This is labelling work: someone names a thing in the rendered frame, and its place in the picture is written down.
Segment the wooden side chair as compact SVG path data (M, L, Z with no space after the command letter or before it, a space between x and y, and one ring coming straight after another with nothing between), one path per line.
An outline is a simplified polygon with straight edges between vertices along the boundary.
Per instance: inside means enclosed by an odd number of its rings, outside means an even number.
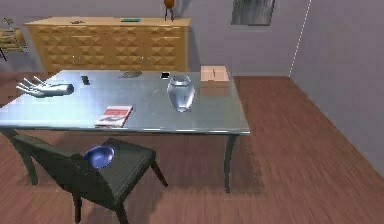
M6 53L11 51L27 53L28 45L21 29L12 26L11 18L4 17L1 22L6 24L7 28L0 28L0 58L6 61Z

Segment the blue bowl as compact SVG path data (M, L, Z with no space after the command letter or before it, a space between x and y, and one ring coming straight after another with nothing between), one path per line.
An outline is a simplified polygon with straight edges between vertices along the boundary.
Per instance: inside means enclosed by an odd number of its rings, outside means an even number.
M114 149L110 146L95 146L89 149L83 157L93 168L102 169L112 162L114 154Z

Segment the grey framed picture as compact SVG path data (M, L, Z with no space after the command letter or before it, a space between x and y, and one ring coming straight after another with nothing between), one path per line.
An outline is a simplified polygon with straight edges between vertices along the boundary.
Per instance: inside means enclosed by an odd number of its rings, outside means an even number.
M232 25L270 26L275 0L234 0Z

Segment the silver vase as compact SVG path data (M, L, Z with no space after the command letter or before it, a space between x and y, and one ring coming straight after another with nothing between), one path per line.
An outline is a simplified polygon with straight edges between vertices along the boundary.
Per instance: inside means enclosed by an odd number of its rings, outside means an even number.
M167 86L168 98L178 112L189 111L195 95L195 86L187 75L172 76Z

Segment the orange statue on stand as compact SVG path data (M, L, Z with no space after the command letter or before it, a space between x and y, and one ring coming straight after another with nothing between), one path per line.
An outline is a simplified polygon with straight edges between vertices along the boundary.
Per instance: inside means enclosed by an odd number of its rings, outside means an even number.
M174 5L175 5L175 0L164 0L164 6L165 6L164 19L167 19L168 16L171 16L171 21L174 21L174 12L173 12Z

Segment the tan cardboard box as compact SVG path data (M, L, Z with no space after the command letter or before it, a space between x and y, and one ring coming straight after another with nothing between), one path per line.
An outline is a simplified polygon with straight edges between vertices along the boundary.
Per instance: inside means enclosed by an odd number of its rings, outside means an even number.
M229 78L225 66L202 66L201 85L204 87L227 87Z

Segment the grey metal dining table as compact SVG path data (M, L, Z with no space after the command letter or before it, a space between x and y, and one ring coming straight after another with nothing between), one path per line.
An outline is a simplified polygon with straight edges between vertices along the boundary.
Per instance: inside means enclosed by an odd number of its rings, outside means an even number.
M36 98L23 94L0 108L0 133L12 138L19 130L96 131L110 130L96 127L95 122L108 106L131 105L131 112L122 128L114 131L152 134L224 135L228 138L224 151L224 186L230 192L231 157L239 135L248 135L236 85L233 81L222 96L203 93L200 75L188 72L195 86L189 111L178 112L167 93L169 80L158 72L144 72L135 78L120 78L116 70L63 70L46 82L72 84L74 92L66 96ZM90 85L84 85L87 76Z

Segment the red and white book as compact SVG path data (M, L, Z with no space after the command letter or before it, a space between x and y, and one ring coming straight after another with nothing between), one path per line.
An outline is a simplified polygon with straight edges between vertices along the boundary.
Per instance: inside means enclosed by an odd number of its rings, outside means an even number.
M122 128L132 110L132 106L108 106L95 125Z

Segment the wooden sideboard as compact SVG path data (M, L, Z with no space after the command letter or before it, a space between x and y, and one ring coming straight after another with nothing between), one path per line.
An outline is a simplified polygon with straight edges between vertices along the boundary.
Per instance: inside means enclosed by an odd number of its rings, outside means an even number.
M83 24L71 24L81 20ZM50 17L25 25L44 69L181 71L188 66L191 20Z

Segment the dark grey chair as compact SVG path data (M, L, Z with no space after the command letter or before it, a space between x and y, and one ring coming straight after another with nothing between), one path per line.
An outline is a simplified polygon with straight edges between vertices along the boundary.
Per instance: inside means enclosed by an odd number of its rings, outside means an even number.
M162 184L167 183L155 150L119 139L110 138L104 143L114 150L114 156L101 169L94 168L79 153L61 150L36 137L19 134L14 142L72 195L76 223L81 222L82 201L86 199L114 211L120 224L130 224L124 202L144 173L151 168Z

